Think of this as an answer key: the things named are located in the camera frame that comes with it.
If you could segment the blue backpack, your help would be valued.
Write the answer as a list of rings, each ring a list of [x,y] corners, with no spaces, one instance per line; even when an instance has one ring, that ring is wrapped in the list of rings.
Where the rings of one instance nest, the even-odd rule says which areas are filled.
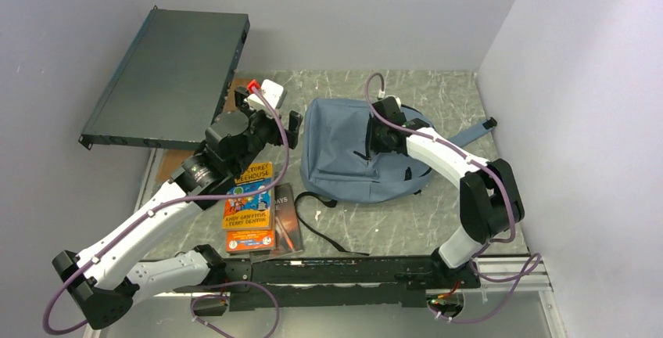
[[[304,117],[300,175],[333,203],[384,203],[420,192],[432,169],[403,154],[370,150],[370,110],[356,99],[314,99]]]

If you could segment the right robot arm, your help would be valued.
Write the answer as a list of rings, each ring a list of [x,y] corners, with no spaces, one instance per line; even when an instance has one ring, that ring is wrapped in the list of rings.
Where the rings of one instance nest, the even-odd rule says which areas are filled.
[[[431,277],[449,287],[472,258],[498,236],[515,237],[515,225],[524,217],[518,186],[510,164],[473,155],[441,136],[429,123],[408,120],[397,98],[390,96],[368,105],[370,147],[396,152],[420,161],[451,182],[459,192],[460,226],[431,255]]]

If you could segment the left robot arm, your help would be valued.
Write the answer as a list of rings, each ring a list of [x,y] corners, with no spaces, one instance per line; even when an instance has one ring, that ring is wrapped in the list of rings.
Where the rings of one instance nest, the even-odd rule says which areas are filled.
[[[161,261],[145,255],[183,221],[232,198],[265,146],[296,147],[303,119],[293,111],[282,122],[285,96],[285,88],[270,80],[236,88],[235,110],[218,116],[199,148],[146,204],[97,243],[53,259],[61,290],[80,308],[85,325],[104,329],[159,293],[189,286],[213,291],[223,284],[226,264],[211,245]]]

